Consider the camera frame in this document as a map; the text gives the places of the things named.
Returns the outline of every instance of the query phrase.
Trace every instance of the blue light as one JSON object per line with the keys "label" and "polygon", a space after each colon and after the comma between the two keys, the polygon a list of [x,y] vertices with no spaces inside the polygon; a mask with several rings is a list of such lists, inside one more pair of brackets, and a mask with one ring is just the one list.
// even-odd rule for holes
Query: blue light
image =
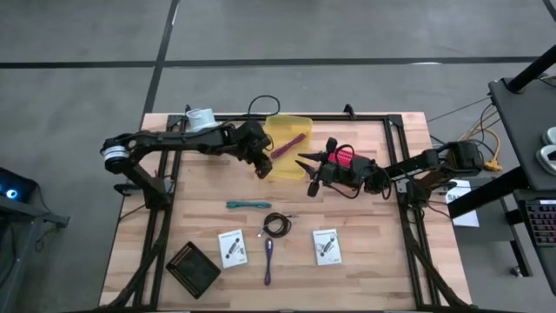
{"label": "blue light", "polygon": [[15,199],[16,196],[17,196],[17,191],[8,190],[8,191],[6,191],[6,196],[8,197],[8,199]]}

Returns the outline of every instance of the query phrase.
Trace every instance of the yellow plastic container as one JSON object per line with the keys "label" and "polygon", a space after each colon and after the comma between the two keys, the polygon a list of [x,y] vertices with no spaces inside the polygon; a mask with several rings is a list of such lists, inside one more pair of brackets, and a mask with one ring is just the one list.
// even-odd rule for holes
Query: yellow plastic container
{"label": "yellow plastic container", "polygon": [[272,137],[274,148],[268,152],[270,157],[273,151],[278,150],[287,143],[290,143],[300,134],[305,138],[298,144],[293,145],[281,156],[272,160],[272,171],[270,176],[301,180],[305,177],[303,170],[295,160],[302,161],[297,156],[298,153],[309,153],[311,145],[311,129],[313,128],[313,120],[306,117],[294,117],[289,115],[276,115],[267,117],[264,124],[264,131]]}

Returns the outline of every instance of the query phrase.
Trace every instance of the gray concrete floor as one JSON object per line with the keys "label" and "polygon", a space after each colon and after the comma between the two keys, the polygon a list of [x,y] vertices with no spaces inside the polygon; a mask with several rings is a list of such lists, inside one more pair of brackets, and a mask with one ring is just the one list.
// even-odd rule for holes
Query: gray concrete floor
{"label": "gray concrete floor", "polygon": [[[0,0],[0,63],[155,60],[169,4]],[[554,43],[556,23],[540,0],[183,0],[167,59],[519,57]],[[283,111],[337,112],[351,103],[358,111],[430,118],[485,97],[489,81],[525,66],[165,69],[154,112],[181,112],[186,104],[241,112],[270,93]],[[47,204],[71,216],[34,256],[18,312],[96,306],[122,201],[112,190],[122,178],[103,169],[98,150],[106,137],[137,129],[151,76],[151,69],[0,70],[0,166],[37,180]],[[487,104],[434,121],[430,131],[457,139]],[[494,129],[509,170],[516,157],[502,126]],[[507,275],[515,264],[509,244],[460,243],[473,303],[553,311],[556,298],[520,232],[531,278]]]}

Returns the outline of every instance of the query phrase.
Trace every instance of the red object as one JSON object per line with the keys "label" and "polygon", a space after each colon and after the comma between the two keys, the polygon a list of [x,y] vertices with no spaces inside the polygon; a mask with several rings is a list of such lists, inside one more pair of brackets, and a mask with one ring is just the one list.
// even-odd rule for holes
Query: red object
{"label": "red object", "polygon": [[274,160],[274,159],[280,157],[281,155],[286,153],[288,150],[290,150],[293,146],[295,146],[296,144],[305,140],[305,137],[306,137],[305,134],[297,135],[297,137],[294,138],[294,140],[292,140],[289,143],[284,144],[280,148],[272,151],[272,153],[270,153],[270,158]]}
{"label": "red object", "polygon": [[[338,152],[338,162],[336,162],[336,155],[335,152]],[[351,169],[351,160],[352,160],[352,151],[349,148],[344,148],[342,150],[338,150],[336,149],[334,153],[331,153],[330,156],[328,156],[328,161],[330,163],[337,163],[342,167],[345,167],[347,169]],[[358,154],[354,154],[353,156],[355,157],[364,157],[364,156],[360,156]]]}

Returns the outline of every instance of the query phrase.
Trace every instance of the wooden tabletop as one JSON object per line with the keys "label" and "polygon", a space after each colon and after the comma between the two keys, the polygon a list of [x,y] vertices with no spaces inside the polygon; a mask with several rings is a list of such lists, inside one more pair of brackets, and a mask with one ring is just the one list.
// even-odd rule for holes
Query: wooden tabletop
{"label": "wooden tabletop", "polygon": [[[410,154],[414,156],[430,148],[424,114],[401,114]],[[166,118],[167,114],[148,114],[142,128],[164,130]],[[328,137],[335,137],[339,144],[353,145],[358,154],[376,159],[381,166],[389,165],[382,123],[314,122],[311,149],[324,150]],[[397,141],[396,147],[400,159]],[[154,174],[159,158],[160,153],[151,153],[141,165]],[[381,195],[361,193],[357,199],[349,200],[333,190],[321,188],[317,197],[311,198],[307,196],[307,187],[308,180],[259,180],[252,166],[231,156],[211,157],[184,152],[166,262],[191,241],[222,269],[218,234],[241,229],[248,263],[223,270],[198,300],[165,270],[159,310],[414,308],[395,196],[384,201]],[[273,207],[271,210],[229,210],[225,205],[229,200],[266,201]],[[122,214],[142,203],[142,196],[127,197]],[[447,211],[443,205],[437,204],[436,208]],[[264,217],[271,211],[299,214],[299,217],[292,219],[292,228],[285,237],[274,239],[272,284],[265,287],[265,237],[256,234]],[[119,224],[101,304],[113,300],[137,269],[148,215],[148,210],[139,210]],[[470,303],[451,222],[429,210],[425,225],[434,266],[456,294]],[[338,231],[341,265],[316,266],[312,231],[327,229]],[[154,267],[149,274],[146,295],[150,292],[149,280],[153,272]],[[421,284],[426,286],[422,269],[420,276]],[[427,294],[427,288],[423,288],[423,292]]]}

